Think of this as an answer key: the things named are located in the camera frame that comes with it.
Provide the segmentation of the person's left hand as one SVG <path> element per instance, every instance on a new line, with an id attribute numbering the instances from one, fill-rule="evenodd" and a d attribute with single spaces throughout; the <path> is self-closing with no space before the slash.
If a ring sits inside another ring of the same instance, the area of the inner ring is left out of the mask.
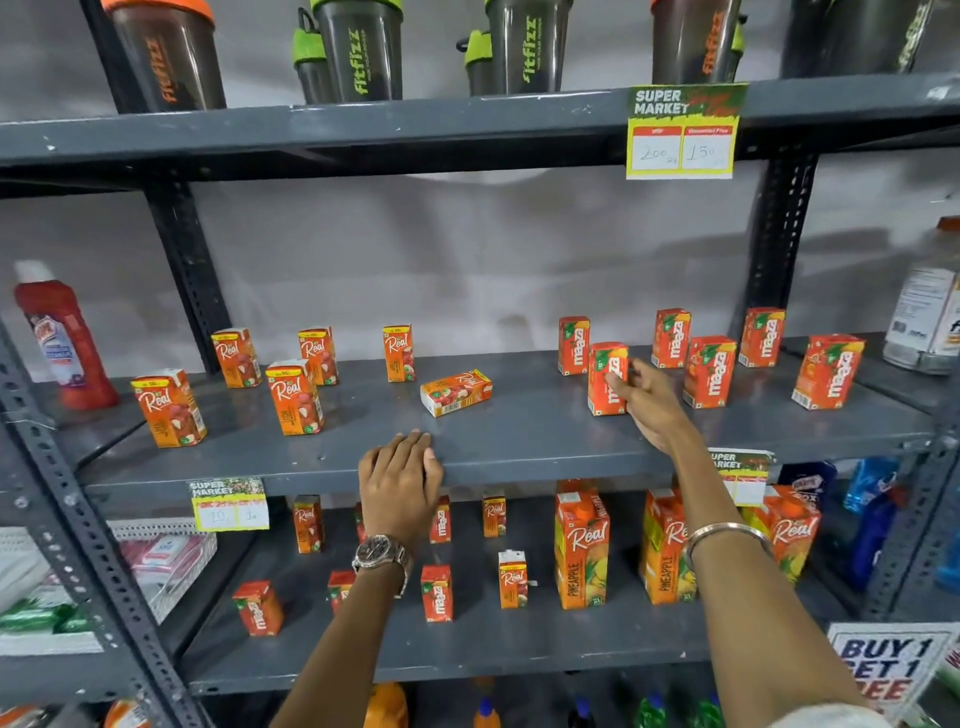
<path id="1" fill-rule="evenodd" d="M 408 434 L 398 433 L 384 445 L 368 453 L 377 453 L 373 478 L 364 495 L 366 536 L 389 535 L 400 541 L 412 555 L 426 542 L 438 501 L 429 501 L 429 448 L 432 436 L 417 432 L 417 482 L 399 482 L 394 477 L 394 452 Z"/>

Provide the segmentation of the person's right hand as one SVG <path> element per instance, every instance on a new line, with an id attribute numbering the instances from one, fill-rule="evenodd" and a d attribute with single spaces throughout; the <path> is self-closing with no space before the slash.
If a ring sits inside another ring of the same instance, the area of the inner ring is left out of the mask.
<path id="1" fill-rule="evenodd" d="M 644 438 L 672 458 L 706 449 L 705 442 L 686 415 L 669 377 L 641 359 L 630 360 L 631 371 L 639 371 L 644 382 L 644 404 L 630 415 Z"/>

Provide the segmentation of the person's left forearm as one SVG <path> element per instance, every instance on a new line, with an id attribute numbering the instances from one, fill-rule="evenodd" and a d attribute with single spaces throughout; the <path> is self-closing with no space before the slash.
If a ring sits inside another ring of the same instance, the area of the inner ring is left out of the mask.
<path id="1" fill-rule="evenodd" d="M 269 728 L 363 728 L 379 650 L 407 567 L 361 568 Z"/>

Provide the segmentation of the person's right forearm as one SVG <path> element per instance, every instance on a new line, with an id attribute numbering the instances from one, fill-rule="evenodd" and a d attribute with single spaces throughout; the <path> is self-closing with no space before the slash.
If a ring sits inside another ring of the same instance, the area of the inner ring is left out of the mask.
<path id="1" fill-rule="evenodd" d="M 738 509 L 705 447 L 672 458 L 727 728 L 805 706 L 867 707 L 849 668 Z"/>

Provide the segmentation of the silver wristwatch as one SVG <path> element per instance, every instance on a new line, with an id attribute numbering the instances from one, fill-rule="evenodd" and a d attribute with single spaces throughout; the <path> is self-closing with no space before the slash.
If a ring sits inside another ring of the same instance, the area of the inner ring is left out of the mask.
<path id="1" fill-rule="evenodd" d="M 351 561 L 356 575 L 390 565 L 402 570 L 402 582 L 393 595 L 399 600 L 406 591 L 414 565 L 411 552 L 404 544 L 389 535 L 368 536 L 359 543 Z"/>

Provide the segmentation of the group of red mango cartons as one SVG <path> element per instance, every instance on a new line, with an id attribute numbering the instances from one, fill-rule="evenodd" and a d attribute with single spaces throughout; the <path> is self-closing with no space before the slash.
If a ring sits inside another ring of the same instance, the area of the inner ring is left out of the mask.
<path id="1" fill-rule="evenodd" d="M 659 310 L 655 318 L 651 364 L 659 370 L 683 370 L 682 399 L 694 409 L 726 407 L 734 370 L 772 369 L 779 361 L 786 310 L 755 307 L 747 311 L 741 339 L 691 335 L 689 310 Z M 586 317 L 558 320 L 558 371 L 588 381 L 592 324 Z M 808 411 L 845 406 L 866 342 L 850 334 L 811 336 L 800 364 L 791 400 Z"/>

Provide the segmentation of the grey metal shelf rack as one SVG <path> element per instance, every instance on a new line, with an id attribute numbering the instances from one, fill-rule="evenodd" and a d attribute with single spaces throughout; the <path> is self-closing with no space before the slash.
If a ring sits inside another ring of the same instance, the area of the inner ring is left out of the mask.
<path id="1" fill-rule="evenodd" d="M 376 172 L 486 172 L 623 163 L 631 90 L 395 102 L 258 106 L 216 111 L 0 123 L 0 199 L 19 188 L 53 195 L 133 189 L 178 194 L 181 182 L 361 178 Z M 751 234 L 750 273 L 741 305 L 787 301 L 819 157 L 960 147 L 960 71 L 948 74 L 768 79 L 749 84 L 736 157 L 768 162 Z M 360 362 L 344 394 L 333 394 L 332 433 L 320 443 L 268 429 L 265 394 L 228 394 L 204 380 L 213 424 L 223 431 L 185 455 L 148 453 L 134 426 L 99 435 L 107 412 L 54 422 L 59 446 L 77 466 L 91 504 L 142 497 L 175 502 L 188 482 L 259 478 L 270 497 L 354 488 L 361 440 L 398 426 L 435 434 L 447 484 L 478 490 L 508 482 L 612 478 L 668 468 L 634 427 L 603 423 L 577 397 L 579 387 L 548 366 L 545 352 L 484 353 L 482 366 L 504 376 L 496 400 L 452 423 L 426 415 L 412 385 L 399 390 Z M 788 399 L 786 374 L 745 373 L 726 412 L 697 418 L 718 448 L 770 451 L 795 438 L 801 409 Z M 233 668 L 226 654 L 185 676 L 201 696 L 280 691 L 293 675 L 265 666 Z"/>
<path id="2" fill-rule="evenodd" d="M 0 656 L 0 705 L 140 702 L 155 728 L 266 728 L 274 698 L 200 695 L 186 650 L 256 541 L 225 534 L 210 565 L 161 626 L 113 533 L 78 482 L 0 320 L 0 527 L 25 528 L 78 602 L 102 649 L 92 654 Z"/>
<path id="3" fill-rule="evenodd" d="M 952 529 L 960 527 L 960 362 L 949 374 L 906 370 L 882 356 L 884 335 L 865 334 L 865 357 L 852 401 L 833 413 L 800 412 L 795 438 L 775 450 L 779 465 L 894 456 L 905 490 L 867 585 L 856 588 L 842 572 L 856 532 L 842 515 L 839 486 L 823 498 L 822 526 L 806 572 L 815 619 L 855 622 L 946 622 L 960 612 L 938 596 L 935 573 L 947 555 Z"/>

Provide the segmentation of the green yellow price tag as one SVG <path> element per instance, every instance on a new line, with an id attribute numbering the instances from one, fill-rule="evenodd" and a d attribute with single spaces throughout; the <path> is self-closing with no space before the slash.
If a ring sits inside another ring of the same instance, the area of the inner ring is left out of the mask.
<path id="1" fill-rule="evenodd" d="M 774 452 L 735 447 L 709 449 L 716 470 L 737 507 L 763 505 Z"/>
<path id="2" fill-rule="evenodd" d="M 270 528 L 270 509 L 261 478 L 192 480 L 187 485 L 198 532 Z"/>
<path id="3" fill-rule="evenodd" d="M 730 180 L 747 82 L 630 89 L 628 180 Z"/>

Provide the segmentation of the large orange pineapple juice carton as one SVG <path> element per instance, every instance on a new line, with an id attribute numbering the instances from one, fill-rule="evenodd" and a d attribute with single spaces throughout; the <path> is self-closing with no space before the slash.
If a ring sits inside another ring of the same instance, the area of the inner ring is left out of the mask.
<path id="1" fill-rule="evenodd" d="M 610 515 L 597 492 L 556 495 L 554 551 L 562 609 L 606 604 L 610 540 Z"/>
<path id="2" fill-rule="evenodd" d="M 678 485 L 647 492 L 638 573 L 654 605 L 697 598 L 695 575 L 686 556 L 688 528 Z"/>

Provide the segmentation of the group of orange lychee cartons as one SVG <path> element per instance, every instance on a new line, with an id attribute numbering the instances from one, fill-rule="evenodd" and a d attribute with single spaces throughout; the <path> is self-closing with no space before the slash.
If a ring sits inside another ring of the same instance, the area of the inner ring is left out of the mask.
<path id="1" fill-rule="evenodd" d="M 332 328 L 319 326 L 297 334 L 301 358 L 281 360 L 261 369 L 246 328 L 228 328 L 211 335 L 214 353 L 229 389 L 264 385 L 283 436 L 320 433 L 326 424 L 319 389 L 340 382 Z M 196 396 L 183 370 L 162 370 L 130 383 L 151 433 L 161 449 L 197 446 L 208 435 Z M 424 383 L 419 388 L 428 413 L 439 418 L 492 397 L 494 383 L 480 370 L 466 370 Z"/>

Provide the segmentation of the blue product box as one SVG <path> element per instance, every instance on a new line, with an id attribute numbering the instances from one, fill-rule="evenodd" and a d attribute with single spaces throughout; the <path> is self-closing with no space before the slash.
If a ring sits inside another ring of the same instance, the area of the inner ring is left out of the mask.
<path id="1" fill-rule="evenodd" d="M 822 509 L 824 496 L 834 484 L 838 469 L 829 461 L 783 465 L 775 485 L 786 488 L 811 508 Z"/>

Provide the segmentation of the large orange mango juice carton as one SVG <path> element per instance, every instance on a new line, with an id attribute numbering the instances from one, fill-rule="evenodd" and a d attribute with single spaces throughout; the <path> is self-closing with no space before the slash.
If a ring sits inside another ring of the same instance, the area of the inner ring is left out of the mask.
<path id="1" fill-rule="evenodd" d="M 807 562 L 822 514 L 791 486 L 767 486 L 760 505 L 740 507 L 747 526 L 770 540 L 774 561 L 792 585 Z"/>

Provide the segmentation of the pink white packets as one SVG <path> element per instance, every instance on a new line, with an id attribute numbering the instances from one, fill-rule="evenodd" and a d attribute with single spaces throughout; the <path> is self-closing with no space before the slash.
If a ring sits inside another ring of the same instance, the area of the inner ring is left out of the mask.
<path id="1" fill-rule="evenodd" d="M 202 560 L 206 535 L 160 535 L 150 540 L 121 540 L 118 545 L 144 596 L 169 592 Z"/>

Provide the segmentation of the orange drink bottle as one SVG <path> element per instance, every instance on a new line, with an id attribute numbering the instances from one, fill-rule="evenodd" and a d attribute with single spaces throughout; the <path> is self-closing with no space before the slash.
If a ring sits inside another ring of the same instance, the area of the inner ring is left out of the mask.
<path id="1" fill-rule="evenodd" d="M 406 692 L 401 683 L 374 684 L 366 707 L 363 728 L 409 728 Z"/>

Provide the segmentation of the light blue bottle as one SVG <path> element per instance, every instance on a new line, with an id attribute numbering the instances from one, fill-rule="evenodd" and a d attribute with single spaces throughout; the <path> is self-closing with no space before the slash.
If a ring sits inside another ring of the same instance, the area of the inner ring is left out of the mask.
<path id="1" fill-rule="evenodd" d="M 870 456 L 859 460 L 848 481 L 844 508 L 861 514 L 871 502 L 897 484 L 900 467 L 898 457 Z"/>

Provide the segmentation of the clear bottle with white label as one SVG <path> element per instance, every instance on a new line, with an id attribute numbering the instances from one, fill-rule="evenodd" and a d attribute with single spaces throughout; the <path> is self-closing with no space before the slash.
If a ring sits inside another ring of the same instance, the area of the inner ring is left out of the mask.
<path id="1" fill-rule="evenodd" d="M 960 215 L 943 216 L 922 239 L 899 292 L 882 358 L 946 377 L 960 357 Z"/>

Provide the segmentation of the red cleaner bottle white cap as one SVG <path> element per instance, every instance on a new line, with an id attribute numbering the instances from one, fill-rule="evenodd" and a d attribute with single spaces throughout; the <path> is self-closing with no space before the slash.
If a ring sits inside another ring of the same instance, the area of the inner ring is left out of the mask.
<path id="1" fill-rule="evenodd" d="M 15 261 L 14 272 L 15 302 L 54 377 L 62 405 L 74 411 L 117 407 L 119 394 L 106 374 L 74 290 L 41 260 Z"/>

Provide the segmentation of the orange packet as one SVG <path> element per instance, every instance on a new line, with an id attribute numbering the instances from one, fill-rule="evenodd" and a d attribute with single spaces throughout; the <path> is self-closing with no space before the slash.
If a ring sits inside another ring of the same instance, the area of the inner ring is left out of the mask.
<path id="1" fill-rule="evenodd" d="M 121 699 L 113 702 L 102 720 L 102 728 L 154 728 L 150 715 L 140 702 Z"/>

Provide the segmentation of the green packets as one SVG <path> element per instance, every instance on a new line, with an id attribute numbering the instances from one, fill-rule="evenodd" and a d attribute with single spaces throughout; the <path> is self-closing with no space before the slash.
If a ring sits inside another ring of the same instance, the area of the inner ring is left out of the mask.
<path id="1" fill-rule="evenodd" d="M 25 597 L 0 613 L 0 635 L 71 635 L 90 633 L 83 609 L 72 602 Z"/>

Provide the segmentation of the white offer sign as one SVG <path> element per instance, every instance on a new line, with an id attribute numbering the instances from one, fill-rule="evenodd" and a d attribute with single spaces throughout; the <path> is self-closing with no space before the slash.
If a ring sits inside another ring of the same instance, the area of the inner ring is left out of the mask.
<path id="1" fill-rule="evenodd" d="M 899 726 L 960 640 L 960 622 L 834 622 L 826 635 L 870 707 Z"/>

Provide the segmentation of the white sleeve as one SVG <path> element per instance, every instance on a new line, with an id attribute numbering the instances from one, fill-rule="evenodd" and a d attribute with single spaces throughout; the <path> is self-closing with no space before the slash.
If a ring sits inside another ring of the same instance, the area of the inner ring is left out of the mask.
<path id="1" fill-rule="evenodd" d="M 878 712 L 846 703 L 825 703 L 792 710 L 767 728 L 893 728 Z"/>

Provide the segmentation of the row of dark shaker bottles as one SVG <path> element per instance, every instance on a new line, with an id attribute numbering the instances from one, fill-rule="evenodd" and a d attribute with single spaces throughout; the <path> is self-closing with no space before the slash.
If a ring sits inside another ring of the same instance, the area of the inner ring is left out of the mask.
<path id="1" fill-rule="evenodd" d="M 791 77 L 911 71 L 935 0 L 794 0 Z M 99 0 L 151 113 L 227 107 L 207 0 Z M 309 0 L 293 66 L 308 105 L 402 99 L 403 0 Z M 458 43 L 472 96 L 561 89 L 574 0 L 484 0 L 487 30 Z M 741 0 L 650 0 L 652 83 L 732 83 Z"/>

